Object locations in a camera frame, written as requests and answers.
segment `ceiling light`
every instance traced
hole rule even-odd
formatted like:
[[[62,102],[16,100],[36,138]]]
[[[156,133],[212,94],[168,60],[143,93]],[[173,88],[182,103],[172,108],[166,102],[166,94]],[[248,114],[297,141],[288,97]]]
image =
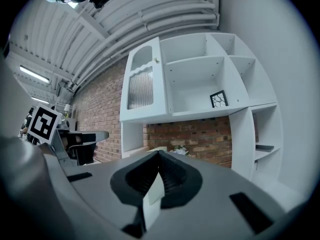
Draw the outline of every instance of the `ceiling light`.
[[[48,78],[43,77],[43,76],[41,76],[41,75],[39,75],[39,74],[37,74],[37,73],[34,73],[34,72],[32,72],[31,70],[25,68],[24,66],[20,66],[20,70],[21,70],[22,72],[24,72],[24,73],[27,73],[28,75],[30,75],[30,76],[32,76],[32,77],[34,77],[34,78],[37,78],[37,79],[39,79],[39,80],[41,80],[41,81],[44,81],[44,82],[46,82],[47,84],[49,84],[49,79],[48,79]]]
[[[34,100],[37,101],[37,102],[43,102],[43,103],[45,103],[45,104],[49,104],[48,101],[45,101],[45,100],[42,100],[42,99],[38,99],[38,98],[35,98],[35,97],[31,97],[31,98],[34,99]]]
[[[68,5],[70,5],[74,9],[78,4],[76,2],[68,2]]]

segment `white wall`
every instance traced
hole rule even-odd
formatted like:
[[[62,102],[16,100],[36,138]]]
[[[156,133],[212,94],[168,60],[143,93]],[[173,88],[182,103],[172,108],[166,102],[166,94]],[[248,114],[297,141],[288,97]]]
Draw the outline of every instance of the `white wall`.
[[[320,169],[320,61],[308,25],[289,0],[220,0],[220,15],[220,30],[249,46],[275,90],[284,139],[279,181],[308,196]]]

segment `cabinet door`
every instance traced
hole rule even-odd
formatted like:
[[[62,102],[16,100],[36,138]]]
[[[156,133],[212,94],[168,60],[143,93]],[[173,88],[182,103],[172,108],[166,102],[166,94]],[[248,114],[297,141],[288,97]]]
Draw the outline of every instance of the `cabinet door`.
[[[168,113],[159,37],[132,50],[125,68],[120,121]]]

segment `paper card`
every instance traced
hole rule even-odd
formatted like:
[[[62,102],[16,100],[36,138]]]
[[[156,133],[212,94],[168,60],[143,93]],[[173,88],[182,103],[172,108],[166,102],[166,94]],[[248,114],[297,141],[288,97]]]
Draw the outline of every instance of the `paper card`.
[[[27,133],[51,145],[61,116],[61,113],[39,104],[33,112]]]
[[[158,173],[148,193],[143,198],[145,229],[148,231],[160,215],[161,198],[165,196],[164,182]]]

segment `white shelving unit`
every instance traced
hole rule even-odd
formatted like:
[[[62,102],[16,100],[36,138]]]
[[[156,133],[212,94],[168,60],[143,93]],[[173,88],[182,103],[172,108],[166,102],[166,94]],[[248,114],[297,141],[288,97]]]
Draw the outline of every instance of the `white shelving unit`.
[[[146,80],[143,76],[150,68]],[[210,95],[222,90],[228,106],[213,108]],[[232,170],[285,206],[277,193],[283,152],[277,97],[262,65],[241,39],[218,32],[155,38],[130,53],[120,108],[124,157],[142,150],[143,124],[221,116],[230,118]],[[274,149],[256,151],[256,144]]]

